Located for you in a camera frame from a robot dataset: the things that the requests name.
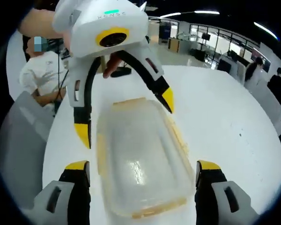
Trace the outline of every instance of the person in background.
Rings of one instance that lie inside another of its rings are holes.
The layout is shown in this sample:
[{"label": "person in background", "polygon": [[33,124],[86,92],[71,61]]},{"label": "person in background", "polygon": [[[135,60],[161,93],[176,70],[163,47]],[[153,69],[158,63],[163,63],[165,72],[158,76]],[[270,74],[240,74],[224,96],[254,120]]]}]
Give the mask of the person in background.
[{"label": "person in background", "polygon": [[263,61],[261,57],[257,57],[255,62],[250,63],[245,72],[244,87],[248,91],[252,91],[259,81],[262,79],[261,70],[263,68]]},{"label": "person in background", "polygon": [[281,104],[281,67],[277,69],[277,75],[272,76],[270,81],[267,83],[267,87]]},{"label": "person in background", "polygon": [[26,53],[30,56],[20,72],[20,85],[46,109],[54,112],[54,103],[66,93],[67,70],[54,52],[35,52],[34,38],[29,39]]}]

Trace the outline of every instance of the white shirt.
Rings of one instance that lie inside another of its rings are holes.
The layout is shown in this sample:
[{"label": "white shirt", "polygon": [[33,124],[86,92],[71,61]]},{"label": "white shirt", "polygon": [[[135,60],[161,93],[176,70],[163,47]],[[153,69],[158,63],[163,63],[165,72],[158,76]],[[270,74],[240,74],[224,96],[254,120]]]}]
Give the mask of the white shirt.
[{"label": "white shirt", "polygon": [[262,70],[259,68],[256,68],[253,72],[252,77],[250,80],[244,82],[244,87],[249,91],[252,92],[254,88],[256,88],[257,84],[260,82],[260,80],[265,80],[263,78]]},{"label": "white shirt", "polygon": [[[41,56],[29,59],[20,72],[19,82],[30,94],[37,89],[40,96],[43,96],[58,91],[58,85],[61,85],[66,73],[61,58],[54,52],[45,52]],[[68,81],[67,75],[62,87],[65,87]]]}]

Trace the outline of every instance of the desk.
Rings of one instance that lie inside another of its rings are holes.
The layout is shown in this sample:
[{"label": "desk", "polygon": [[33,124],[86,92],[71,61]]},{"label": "desk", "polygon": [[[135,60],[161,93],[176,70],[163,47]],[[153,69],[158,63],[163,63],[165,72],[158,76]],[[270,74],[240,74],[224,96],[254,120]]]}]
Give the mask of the desk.
[{"label": "desk", "polygon": [[[281,145],[266,113],[251,94],[225,72],[186,66],[164,66],[163,69],[174,92],[172,117],[188,144],[193,167],[197,159],[217,163],[226,178],[236,182],[251,197],[256,212],[262,213],[281,184]],[[139,97],[155,99],[135,72],[107,80],[101,75],[95,76],[93,148],[100,111],[114,102]],[[46,146],[43,187],[58,180],[66,165],[85,159],[90,161],[91,224],[107,225],[96,149],[86,149],[75,133],[73,109],[66,97]],[[194,200],[177,210],[142,220],[146,225],[195,224],[195,221]]]}]

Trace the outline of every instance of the finger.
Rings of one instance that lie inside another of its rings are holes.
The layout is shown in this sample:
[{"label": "finger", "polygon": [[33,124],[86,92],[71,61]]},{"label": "finger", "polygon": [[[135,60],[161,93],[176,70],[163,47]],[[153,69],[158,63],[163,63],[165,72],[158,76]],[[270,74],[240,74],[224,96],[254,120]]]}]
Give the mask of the finger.
[{"label": "finger", "polygon": [[111,59],[106,64],[106,69],[103,73],[103,77],[108,78],[112,74],[112,72],[114,72],[118,68],[121,61],[122,60],[116,55],[111,55]]}]

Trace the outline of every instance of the ceiling light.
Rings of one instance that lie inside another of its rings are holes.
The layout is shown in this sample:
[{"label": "ceiling light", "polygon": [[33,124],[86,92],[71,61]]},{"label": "ceiling light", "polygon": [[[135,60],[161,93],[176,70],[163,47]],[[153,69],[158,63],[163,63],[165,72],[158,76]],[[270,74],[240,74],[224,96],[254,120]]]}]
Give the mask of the ceiling light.
[{"label": "ceiling light", "polygon": [[162,15],[160,18],[165,18],[165,17],[169,17],[169,16],[175,16],[175,15],[181,15],[181,13],[171,13],[171,14],[167,14],[167,15]]},{"label": "ceiling light", "polygon": [[147,2],[145,1],[145,2],[140,6],[140,10],[141,10],[141,11],[145,11],[146,5],[147,5]]},{"label": "ceiling light", "polygon": [[219,15],[220,13],[217,11],[202,11],[202,10],[197,10],[195,13],[203,13],[203,14],[216,14]]},{"label": "ceiling light", "polygon": [[262,30],[264,30],[265,32],[267,32],[268,34],[272,35],[275,39],[279,40],[277,38],[277,36],[274,33],[272,33],[268,28],[266,28],[266,27],[264,27],[264,26],[262,26],[262,25],[260,25],[259,23],[256,23],[256,22],[254,22],[254,24],[256,26],[258,26],[259,28],[261,28]]}]

